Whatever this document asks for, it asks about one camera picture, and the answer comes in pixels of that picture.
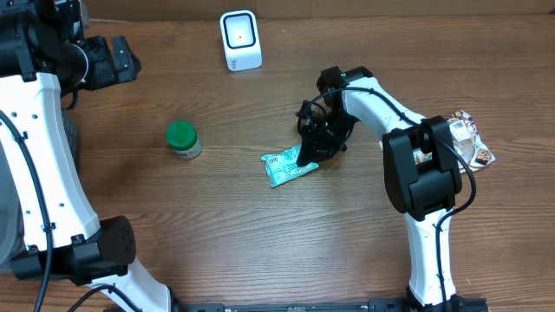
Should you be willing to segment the beige plastic pouch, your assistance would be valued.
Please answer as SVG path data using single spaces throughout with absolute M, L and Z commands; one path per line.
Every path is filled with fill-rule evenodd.
M 495 156 L 482 141 L 471 114 L 459 110 L 450 114 L 446 120 L 454 150 L 465 160 L 471 171 L 478 171 L 495 161 Z

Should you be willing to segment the green lid jar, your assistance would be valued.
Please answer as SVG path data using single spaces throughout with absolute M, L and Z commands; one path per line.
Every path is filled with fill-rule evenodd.
M 202 141 L 193 124 L 186 120 L 172 122 L 166 130 L 166 141 L 183 159 L 195 159 L 202 152 Z

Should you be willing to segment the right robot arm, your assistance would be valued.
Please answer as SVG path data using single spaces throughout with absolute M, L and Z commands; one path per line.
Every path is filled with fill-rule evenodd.
M 463 311 L 451 279 L 449 224 L 462 187 L 448 123 L 404 107 L 365 67 L 325 69 L 319 96 L 297 112 L 302 137 L 298 166 L 320 163 L 345 151 L 361 122 L 382 143 L 388 198 L 408 228 L 411 276 L 406 311 Z

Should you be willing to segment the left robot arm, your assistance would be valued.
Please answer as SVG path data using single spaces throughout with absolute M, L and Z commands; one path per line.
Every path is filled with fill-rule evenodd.
M 25 248 L 14 275 L 103 292 L 126 311 L 176 311 L 173 292 L 136 256 L 123 216 L 99 219 L 79 180 L 62 98 L 135 80 L 140 60 L 123 36 L 85 37 L 77 1 L 1 4 L 1 145 L 14 182 Z

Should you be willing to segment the teal crinkled snack packet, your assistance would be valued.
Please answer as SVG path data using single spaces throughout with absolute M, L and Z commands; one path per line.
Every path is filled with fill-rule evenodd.
M 310 162 L 306 166 L 298 166 L 300 145 L 296 145 L 278 154 L 265 154 L 261 160 L 265 163 L 265 170 L 271 180 L 271 187 L 275 188 L 293 179 L 304 176 L 316 170 L 318 163 Z

